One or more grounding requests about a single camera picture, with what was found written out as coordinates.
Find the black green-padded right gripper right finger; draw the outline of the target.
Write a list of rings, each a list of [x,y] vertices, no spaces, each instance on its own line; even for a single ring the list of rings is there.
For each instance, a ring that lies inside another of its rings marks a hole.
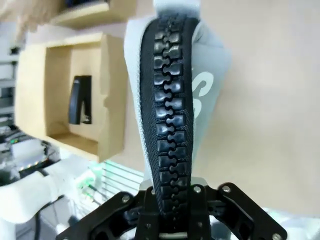
[[[238,240],[287,240],[287,231],[235,184],[213,189],[193,184],[188,191],[188,240],[211,240],[210,216]]]

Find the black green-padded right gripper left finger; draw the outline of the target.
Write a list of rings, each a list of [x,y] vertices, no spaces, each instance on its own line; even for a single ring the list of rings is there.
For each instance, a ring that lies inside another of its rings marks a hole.
[[[135,229],[133,240],[160,240],[160,213],[152,187],[137,195],[121,191],[58,234],[56,240],[120,240]]]

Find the grey CAMPUS pencil case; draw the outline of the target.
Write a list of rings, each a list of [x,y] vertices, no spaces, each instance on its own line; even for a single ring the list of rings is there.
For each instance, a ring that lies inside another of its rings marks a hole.
[[[230,54],[201,19],[200,0],[153,0],[155,16],[131,19],[124,58],[146,166],[160,214],[187,213],[192,164]]]

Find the black stapler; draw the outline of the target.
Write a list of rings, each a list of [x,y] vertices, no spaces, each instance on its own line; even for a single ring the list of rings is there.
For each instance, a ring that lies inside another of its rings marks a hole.
[[[72,125],[92,123],[92,76],[76,75],[72,82],[68,122]]]

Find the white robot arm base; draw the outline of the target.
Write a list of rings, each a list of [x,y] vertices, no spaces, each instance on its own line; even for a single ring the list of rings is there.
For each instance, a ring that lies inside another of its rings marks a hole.
[[[79,183],[94,164],[94,161],[70,155],[41,171],[1,186],[0,219],[13,224],[25,223],[42,207],[61,196],[78,203]]]

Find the brown cardboard box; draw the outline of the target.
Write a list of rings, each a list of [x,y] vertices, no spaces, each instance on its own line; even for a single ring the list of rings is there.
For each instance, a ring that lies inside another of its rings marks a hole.
[[[15,124],[26,134],[103,162],[122,152],[128,72],[123,40],[104,33],[30,44],[19,56]],[[91,83],[90,124],[69,122],[77,77]]]

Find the person's right hand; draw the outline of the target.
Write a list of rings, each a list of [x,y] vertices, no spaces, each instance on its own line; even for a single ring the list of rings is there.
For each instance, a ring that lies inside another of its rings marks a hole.
[[[0,23],[13,20],[16,24],[14,43],[21,44],[28,31],[48,23],[57,13],[56,0],[0,0]]]

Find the green terminal block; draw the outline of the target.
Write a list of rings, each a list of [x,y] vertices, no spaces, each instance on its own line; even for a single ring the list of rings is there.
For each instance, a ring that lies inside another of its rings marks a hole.
[[[101,202],[103,197],[102,190],[103,167],[101,164],[91,164],[81,175],[76,179],[77,188],[81,197],[85,199]]]

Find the black device with lights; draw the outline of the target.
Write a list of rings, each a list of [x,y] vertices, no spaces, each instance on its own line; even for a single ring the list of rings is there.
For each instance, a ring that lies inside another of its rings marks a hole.
[[[51,143],[19,129],[0,126],[0,172],[18,174],[47,167],[61,159]]]

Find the grey equipment rack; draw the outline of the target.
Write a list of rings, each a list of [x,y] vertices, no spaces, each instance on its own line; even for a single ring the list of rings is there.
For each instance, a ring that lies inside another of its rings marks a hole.
[[[14,124],[14,95],[20,49],[13,46],[9,55],[0,57],[0,67],[10,67],[11,70],[10,76],[0,75],[0,128],[8,127],[11,131],[17,129]]]

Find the wooden shelf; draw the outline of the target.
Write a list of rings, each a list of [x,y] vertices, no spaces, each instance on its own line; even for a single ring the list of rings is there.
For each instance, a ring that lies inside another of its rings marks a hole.
[[[81,30],[120,21],[107,2],[98,2],[66,9],[55,16],[50,23],[55,26]]]

